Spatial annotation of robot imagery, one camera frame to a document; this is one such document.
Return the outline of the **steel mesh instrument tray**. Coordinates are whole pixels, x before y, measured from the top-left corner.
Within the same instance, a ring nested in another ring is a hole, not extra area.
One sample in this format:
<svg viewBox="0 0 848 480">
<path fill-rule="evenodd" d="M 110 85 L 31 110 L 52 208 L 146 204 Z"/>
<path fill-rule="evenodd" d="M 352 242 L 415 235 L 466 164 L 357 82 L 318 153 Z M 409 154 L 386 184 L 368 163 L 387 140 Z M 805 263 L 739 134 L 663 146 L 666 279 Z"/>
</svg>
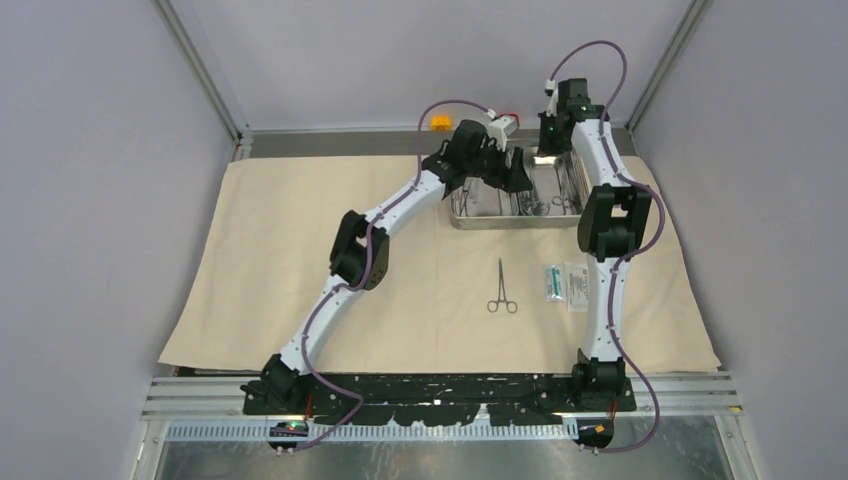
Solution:
<svg viewBox="0 0 848 480">
<path fill-rule="evenodd" d="M 449 219 L 459 230 L 559 229 L 578 225 L 591 190 L 580 157 L 543 155 L 537 142 L 512 140 L 523 154 L 533 183 L 529 191 L 506 193 L 473 178 L 450 197 Z"/>
</svg>

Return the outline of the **steel hemostat clamp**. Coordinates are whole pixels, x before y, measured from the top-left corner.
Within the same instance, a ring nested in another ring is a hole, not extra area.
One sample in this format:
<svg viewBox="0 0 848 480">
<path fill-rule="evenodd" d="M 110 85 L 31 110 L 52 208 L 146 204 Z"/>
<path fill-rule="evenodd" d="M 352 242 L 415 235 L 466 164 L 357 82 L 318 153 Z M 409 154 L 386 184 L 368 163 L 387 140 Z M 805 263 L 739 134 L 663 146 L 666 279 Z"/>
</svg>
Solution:
<svg viewBox="0 0 848 480">
<path fill-rule="evenodd" d="M 503 261 L 501 258 L 498 259 L 497 297 L 495 299 L 488 300 L 486 308 L 487 311 L 492 314 L 497 313 L 501 310 L 507 312 L 508 314 L 515 314 L 518 311 L 517 303 L 513 300 L 510 300 L 507 296 Z"/>
</svg>

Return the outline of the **green white sterile packet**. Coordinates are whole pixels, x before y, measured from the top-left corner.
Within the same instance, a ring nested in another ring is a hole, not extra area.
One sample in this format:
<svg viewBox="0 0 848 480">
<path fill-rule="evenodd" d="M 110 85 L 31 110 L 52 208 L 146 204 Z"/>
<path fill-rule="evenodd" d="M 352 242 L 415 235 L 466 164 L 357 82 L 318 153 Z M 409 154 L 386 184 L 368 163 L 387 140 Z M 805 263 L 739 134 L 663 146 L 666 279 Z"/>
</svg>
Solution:
<svg viewBox="0 0 848 480">
<path fill-rule="evenodd" d="M 547 302 L 566 302 L 564 266 L 561 264 L 543 267 L 545 300 Z"/>
</svg>

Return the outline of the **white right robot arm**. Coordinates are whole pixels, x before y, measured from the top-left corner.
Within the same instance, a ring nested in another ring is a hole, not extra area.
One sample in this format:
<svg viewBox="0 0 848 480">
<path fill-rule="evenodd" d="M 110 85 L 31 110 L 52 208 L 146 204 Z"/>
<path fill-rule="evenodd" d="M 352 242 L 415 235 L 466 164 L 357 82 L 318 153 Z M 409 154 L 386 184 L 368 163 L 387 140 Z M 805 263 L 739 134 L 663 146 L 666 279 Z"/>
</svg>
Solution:
<svg viewBox="0 0 848 480">
<path fill-rule="evenodd" d="M 577 225 L 588 269 L 588 316 L 569 392 L 577 406 L 591 411 L 626 390 L 624 286 L 653 198 L 630 179 L 605 108 L 590 99 L 586 79 L 549 79 L 544 90 L 549 103 L 539 115 L 539 149 L 579 159 L 591 186 Z"/>
</svg>

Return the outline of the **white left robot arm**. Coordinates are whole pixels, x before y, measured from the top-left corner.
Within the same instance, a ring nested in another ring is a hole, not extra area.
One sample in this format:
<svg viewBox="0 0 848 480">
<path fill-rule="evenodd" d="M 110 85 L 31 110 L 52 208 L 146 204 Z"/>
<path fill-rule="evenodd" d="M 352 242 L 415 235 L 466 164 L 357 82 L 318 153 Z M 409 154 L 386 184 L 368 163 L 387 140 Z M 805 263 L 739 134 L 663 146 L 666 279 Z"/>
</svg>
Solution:
<svg viewBox="0 0 848 480">
<path fill-rule="evenodd" d="M 415 217 L 469 178 L 508 193 L 531 188 L 520 148 L 507 146 L 517 128 L 517 118 L 508 114 L 486 125 L 461 121 L 435 153 L 419 160 L 415 176 L 397 193 L 364 213 L 350 210 L 342 217 L 318 301 L 292 339 L 269 358 L 259 379 L 242 386 L 247 402 L 284 414 L 305 405 L 327 341 L 354 303 L 385 278 L 391 240 Z"/>
</svg>

